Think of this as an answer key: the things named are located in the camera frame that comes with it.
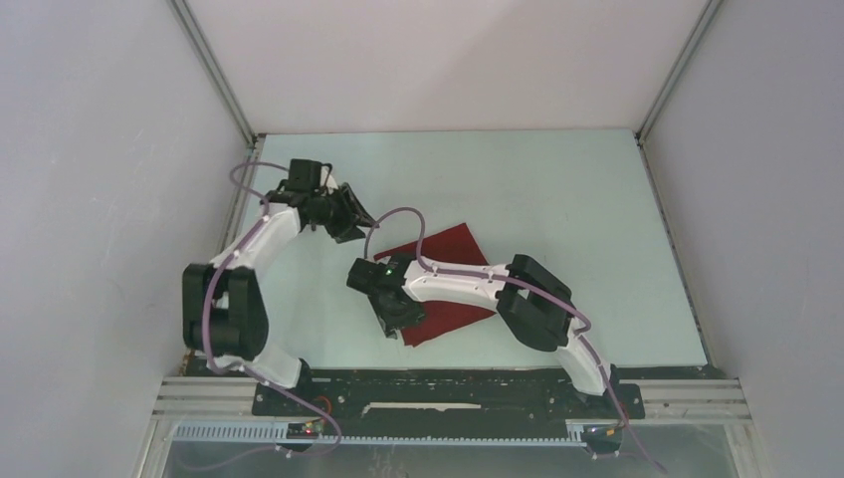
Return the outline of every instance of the white wall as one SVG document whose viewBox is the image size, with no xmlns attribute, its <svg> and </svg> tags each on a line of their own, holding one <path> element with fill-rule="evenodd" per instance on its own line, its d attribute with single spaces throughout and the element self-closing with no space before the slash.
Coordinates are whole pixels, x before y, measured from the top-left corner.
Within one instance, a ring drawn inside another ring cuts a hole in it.
<svg viewBox="0 0 844 478">
<path fill-rule="evenodd" d="M 193 0 L 258 132 L 637 129 L 706 0 Z"/>
<path fill-rule="evenodd" d="M 127 476 L 244 143 L 164 0 L 0 7 L 0 468 Z"/>
<path fill-rule="evenodd" d="M 648 144 L 778 476 L 841 476 L 844 2 L 727 2 Z"/>
</svg>

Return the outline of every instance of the black bracket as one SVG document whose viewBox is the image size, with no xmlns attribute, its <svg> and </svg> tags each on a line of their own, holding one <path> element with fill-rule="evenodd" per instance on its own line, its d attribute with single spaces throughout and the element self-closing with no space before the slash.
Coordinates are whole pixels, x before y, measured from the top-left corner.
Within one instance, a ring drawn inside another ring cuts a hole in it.
<svg viewBox="0 0 844 478">
<path fill-rule="evenodd" d="M 212 264 L 191 264 L 182 274 L 182 339 L 191 349 L 202 350 L 202 308 Z M 255 271 L 246 267 L 224 270 L 214 300 L 228 293 L 228 308 L 211 306 L 210 334 L 214 356 L 224 354 L 254 359 L 267 342 L 269 321 Z"/>
<path fill-rule="evenodd" d="M 507 269 L 510 277 L 525 281 L 571 305 L 571 289 L 531 256 L 517 254 Z M 554 352 L 558 347 L 568 345 L 571 314 L 534 292 L 528 292 L 523 297 L 521 290 L 521 287 L 507 283 L 497 295 L 497 310 L 510 332 L 519 342 L 538 351 Z"/>
<path fill-rule="evenodd" d="M 309 225 L 324 226 L 337 244 L 363 239 L 365 234 L 359 227 L 372 227 L 375 219 L 366 212 L 348 183 L 328 192 L 320 182 L 324 166 L 310 159 L 291 159 L 288 178 L 267 193 L 268 200 L 297 208 L 303 230 Z"/>
<path fill-rule="evenodd" d="M 395 338 L 396 331 L 425 320 L 422 304 L 402 289 L 404 274 L 415 260 L 416 256 L 406 253 L 394 254 L 387 263 L 355 259 L 348 271 L 346 286 L 366 295 L 387 337 Z"/>
</svg>

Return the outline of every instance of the black mounting plate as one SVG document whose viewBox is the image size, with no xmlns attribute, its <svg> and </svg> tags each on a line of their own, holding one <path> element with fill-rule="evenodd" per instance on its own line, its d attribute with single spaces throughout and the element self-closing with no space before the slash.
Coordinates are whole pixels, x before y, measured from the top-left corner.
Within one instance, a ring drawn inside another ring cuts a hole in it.
<svg viewBox="0 0 844 478">
<path fill-rule="evenodd" d="M 567 419 L 616 419 L 600 397 L 584 399 L 561 368 L 319 369 L 310 399 L 326 408 L 348 436 L 403 438 L 565 438 Z M 616 390 L 631 418 L 643 418 L 638 385 Z M 263 385 L 256 387 L 256 416 L 311 416 L 314 413 Z M 372 403 L 468 403 L 474 408 L 380 408 Z"/>
</svg>

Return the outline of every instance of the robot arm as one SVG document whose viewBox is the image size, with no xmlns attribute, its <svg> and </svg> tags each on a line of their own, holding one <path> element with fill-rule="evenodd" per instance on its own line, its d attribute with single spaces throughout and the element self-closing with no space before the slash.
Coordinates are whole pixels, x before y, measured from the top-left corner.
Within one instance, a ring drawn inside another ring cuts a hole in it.
<svg viewBox="0 0 844 478">
<path fill-rule="evenodd" d="M 343 243 L 363 238 L 358 227 L 371 227 L 374 219 L 348 184 L 336 183 L 331 166 L 316 161 L 292 159 L 288 178 L 266 197 L 263 223 L 249 243 L 238 249 L 213 292 L 209 332 L 219 366 L 244 362 L 261 376 L 293 388 L 300 381 L 304 362 L 288 355 L 273 337 L 258 279 L 306 227 L 323 226 L 337 243 Z M 208 284 L 243 237 L 209 263 L 189 265 L 182 275 L 182 336 L 190 348 L 202 350 L 202 309 Z"/>
<path fill-rule="evenodd" d="M 424 259 L 428 271 L 410 254 L 396 254 L 384 262 L 355 261 L 348 274 L 348 287 L 369 298 L 381 328 L 388 337 L 395 331 L 425 319 L 423 302 L 445 301 L 478 306 L 498 312 L 516 339 L 532 349 L 553 353 L 585 394 L 602 395 L 606 385 L 600 368 L 611 376 L 608 365 L 598 364 L 575 331 L 577 317 L 557 305 L 511 283 L 492 280 L 505 276 L 527 282 L 571 304 L 571 291 L 533 258 L 516 255 L 510 264 L 469 266 Z M 437 270 L 473 274 L 438 274 Z"/>
</svg>

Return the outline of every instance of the gray wall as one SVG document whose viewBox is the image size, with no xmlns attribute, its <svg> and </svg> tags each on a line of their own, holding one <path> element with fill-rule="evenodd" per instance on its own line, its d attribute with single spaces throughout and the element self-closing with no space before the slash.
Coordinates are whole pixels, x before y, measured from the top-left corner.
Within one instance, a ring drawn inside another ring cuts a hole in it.
<svg viewBox="0 0 844 478">
<path fill-rule="evenodd" d="M 242 159 L 164 0 L 0 6 L 0 468 L 127 476 Z"/>
<path fill-rule="evenodd" d="M 728 1 L 647 151 L 777 476 L 841 476 L 844 2 Z"/>
</svg>

